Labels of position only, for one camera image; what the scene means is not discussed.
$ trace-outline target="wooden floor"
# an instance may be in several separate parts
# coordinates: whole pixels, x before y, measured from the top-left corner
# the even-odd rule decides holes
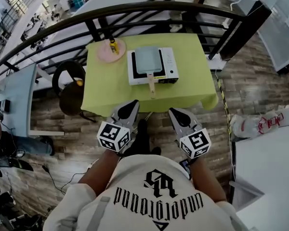
[[[223,0],[211,0],[215,6],[226,6]],[[289,75],[279,76],[272,66],[270,57],[258,35],[249,42],[218,73],[230,113],[259,114],[289,104]],[[207,128],[212,140],[210,152],[206,155],[209,167],[228,193],[231,177],[231,157],[227,135],[223,102],[217,88],[215,75],[212,74],[220,101],[211,111],[202,109],[200,104],[190,108]],[[74,173],[83,173],[104,151],[96,139],[102,117],[96,117],[97,124],[80,117],[70,118],[59,109],[58,99],[52,92],[47,97],[34,99],[32,103],[31,129],[60,130],[65,136],[54,137],[56,154],[50,156],[26,155],[30,163],[46,164],[58,187],[70,181]],[[153,114],[148,121],[152,146],[160,146],[162,155],[176,162],[184,154],[174,143],[175,134],[167,113]],[[2,191],[9,190],[11,181],[13,196],[20,209],[28,214],[47,213],[50,206],[56,206],[63,195],[54,188],[50,176],[39,165],[32,165],[34,172],[5,168],[8,173],[0,178]],[[80,179],[76,175],[73,183]]]

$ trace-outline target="desk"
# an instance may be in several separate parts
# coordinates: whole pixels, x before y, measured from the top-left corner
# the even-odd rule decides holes
[[[12,130],[13,135],[28,137],[29,135],[64,135],[64,132],[30,130],[32,94],[37,72],[51,81],[51,77],[35,64],[21,69],[0,81],[5,88],[0,90],[0,101],[10,100],[10,112],[4,113],[3,124]],[[3,131],[10,131],[2,126]]]
[[[116,105],[134,99],[140,101],[140,112],[187,108],[199,101],[209,110],[217,104],[212,75],[196,34],[147,34],[120,39],[126,43],[127,51],[142,46],[172,47],[179,80],[175,84],[155,84],[156,99],[151,99],[148,85],[129,85],[126,53],[114,63],[102,63],[96,56],[102,42],[91,43],[87,46],[82,110],[109,116]]]

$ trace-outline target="shoe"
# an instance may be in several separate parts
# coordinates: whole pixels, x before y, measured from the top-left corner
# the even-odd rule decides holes
[[[175,25],[170,29],[171,33],[177,33],[179,30],[181,30],[183,28],[182,25]]]
[[[138,133],[147,134],[147,129],[148,129],[148,126],[147,126],[146,120],[145,119],[141,119],[138,122],[138,126],[137,126]]]
[[[45,143],[45,144],[49,144],[50,147],[52,148],[52,152],[49,154],[50,156],[53,156],[54,155],[54,146],[53,146],[53,140],[48,137],[48,136],[42,136],[42,139],[40,140],[42,143]]]
[[[162,149],[160,147],[155,147],[153,148],[153,150],[151,151],[151,155],[161,155],[162,153]]]

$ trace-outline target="white sweatshirt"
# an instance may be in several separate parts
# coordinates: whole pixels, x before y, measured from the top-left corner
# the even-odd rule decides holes
[[[227,202],[195,190],[187,172],[157,155],[122,159],[107,189],[96,197],[87,184],[68,188],[44,231],[248,230]]]

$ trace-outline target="jeans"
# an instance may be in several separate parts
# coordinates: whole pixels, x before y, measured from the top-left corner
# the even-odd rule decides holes
[[[2,138],[4,140],[12,140],[12,137],[8,133],[2,134]],[[13,150],[15,150],[16,145],[16,151],[21,151],[24,150],[26,154],[46,154],[50,155],[52,153],[52,147],[49,144],[42,143],[39,140],[29,138],[29,137],[18,137],[18,136],[13,136]],[[8,167],[9,166],[9,161],[8,158],[11,155],[5,155],[0,157],[0,167]]]
[[[26,154],[46,154],[52,153],[52,147],[49,144],[42,143],[29,137],[17,137],[14,140],[17,150],[24,150]]]

